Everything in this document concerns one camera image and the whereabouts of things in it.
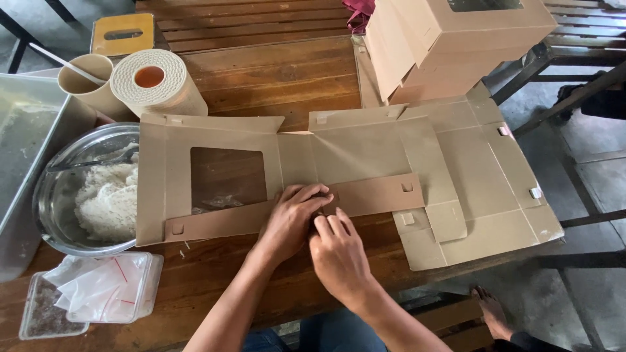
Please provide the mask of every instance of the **white stick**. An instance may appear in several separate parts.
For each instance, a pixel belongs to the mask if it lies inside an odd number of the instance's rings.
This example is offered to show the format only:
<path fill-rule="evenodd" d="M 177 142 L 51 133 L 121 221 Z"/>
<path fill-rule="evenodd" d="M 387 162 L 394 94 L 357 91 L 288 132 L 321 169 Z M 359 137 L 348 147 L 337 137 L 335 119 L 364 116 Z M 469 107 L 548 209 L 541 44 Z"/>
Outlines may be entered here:
<path fill-rule="evenodd" d="M 37 51 L 45 54 L 46 56 L 50 57 L 51 59 L 57 61 L 58 63 L 64 65 L 65 67 L 73 70 L 74 72 L 76 72 L 77 74 L 85 77 L 86 79 L 92 81 L 93 83 L 96 83 L 97 85 L 101 86 L 104 85 L 106 83 L 106 81 L 103 81 L 99 78 L 96 78 L 92 75 L 90 75 L 89 73 L 79 69 L 78 67 L 72 65 L 71 63 L 65 61 L 64 59 L 61 59 L 60 57 L 56 56 L 55 54 L 49 52 L 48 50 L 45 50 L 43 48 L 40 48 L 39 46 L 33 44 L 33 43 L 29 43 L 29 45 L 33 48 L 36 49 Z"/>

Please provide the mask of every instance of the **red bag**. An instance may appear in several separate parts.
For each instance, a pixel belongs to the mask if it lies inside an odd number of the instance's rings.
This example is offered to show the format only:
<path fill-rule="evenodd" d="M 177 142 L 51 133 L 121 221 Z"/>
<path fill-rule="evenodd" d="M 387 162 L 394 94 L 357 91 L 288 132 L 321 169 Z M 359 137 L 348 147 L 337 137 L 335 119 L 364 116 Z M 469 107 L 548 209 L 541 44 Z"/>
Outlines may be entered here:
<path fill-rule="evenodd" d="M 352 30 L 353 34 L 364 33 L 367 21 L 376 7 L 374 0 L 342 0 L 341 2 L 353 12 L 348 19 L 348 28 Z"/>

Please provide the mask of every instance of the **gray floor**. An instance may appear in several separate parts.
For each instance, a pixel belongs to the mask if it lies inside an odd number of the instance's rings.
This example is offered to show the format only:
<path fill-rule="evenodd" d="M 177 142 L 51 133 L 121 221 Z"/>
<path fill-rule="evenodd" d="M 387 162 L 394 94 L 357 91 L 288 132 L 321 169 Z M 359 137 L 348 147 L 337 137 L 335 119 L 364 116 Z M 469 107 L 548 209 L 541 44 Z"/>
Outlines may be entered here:
<path fill-rule="evenodd" d="M 68 26 L 47 7 L 43 0 L 0 0 L 0 8 L 11 14 L 44 45 L 60 56 L 71 59 L 88 52 L 88 28 L 102 16 L 129 13 L 131 0 L 63 0 L 83 27 Z M 3 71 L 15 38 L 0 28 L 0 58 Z M 486 83 L 497 89 L 516 70 L 516 63 L 494 72 Z M 20 72 L 50 68 L 49 63 L 31 51 L 27 52 Z M 580 68 L 559 68 L 568 74 Z M 512 128 L 516 128 L 542 108 L 556 100 L 559 83 L 530 83 L 508 101 L 501 110 Z M 626 149 L 626 122 L 576 113 L 561 133 L 574 155 L 611 152 Z M 585 208 L 559 164 L 550 139 L 552 131 L 542 126 L 518 141 L 546 197 L 560 220 L 585 216 Z M 626 159 L 585 164 L 579 167 L 598 206 L 603 211 L 626 208 Z M 626 220 L 567 229 L 567 244 L 557 253 L 615 251 L 624 248 Z M 575 299 L 583 306 L 598 331 L 605 348 L 626 351 L 626 270 L 574 269 L 565 272 Z M 556 270 L 537 268 L 532 261 L 514 262 L 491 269 L 455 277 L 401 292 L 399 301 L 421 296 L 428 290 L 466 293 L 471 285 L 480 284 L 494 292 L 503 302 L 511 324 L 520 330 L 574 351 L 589 351 L 590 342 L 583 322 L 570 299 L 563 278 Z M 298 324 L 284 324 L 281 334 L 297 331 Z"/>

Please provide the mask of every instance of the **clear plastic window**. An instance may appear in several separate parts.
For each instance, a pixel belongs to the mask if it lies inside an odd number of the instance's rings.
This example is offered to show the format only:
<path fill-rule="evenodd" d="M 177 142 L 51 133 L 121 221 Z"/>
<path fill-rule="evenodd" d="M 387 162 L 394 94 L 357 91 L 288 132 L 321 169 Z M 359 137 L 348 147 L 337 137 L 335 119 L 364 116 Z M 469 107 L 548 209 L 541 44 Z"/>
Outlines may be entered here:
<path fill-rule="evenodd" d="M 265 202 L 263 152 L 191 148 L 192 213 Z"/>
<path fill-rule="evenodd" d="M 448 0 L 448 4 L 456 13 L 524 8 L 520 0 Z"/>

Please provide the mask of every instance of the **metal bowl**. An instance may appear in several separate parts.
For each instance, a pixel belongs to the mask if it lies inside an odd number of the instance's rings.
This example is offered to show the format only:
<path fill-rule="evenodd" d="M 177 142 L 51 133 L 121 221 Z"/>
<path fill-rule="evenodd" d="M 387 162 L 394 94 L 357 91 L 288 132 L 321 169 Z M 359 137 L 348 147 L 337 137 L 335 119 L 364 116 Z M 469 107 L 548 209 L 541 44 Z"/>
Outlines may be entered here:
<path fill-rule="evenodd" d="M 112 123 L 98 127 L 60 151 L 46 169 L 53 165 L 91 161 L 131 142 L 139 142 L 139 123 Z M 85 184 L 87 170 L 44 171 L 40 176 L 33 195 L 33 214 L 44 241 L 65 254 L 83 257 L 109 256 L 135 246 L 134 239 L 118 243 L 88 239 L 88 233 L 79 226 L 74 214 L 74 199 Z"/>

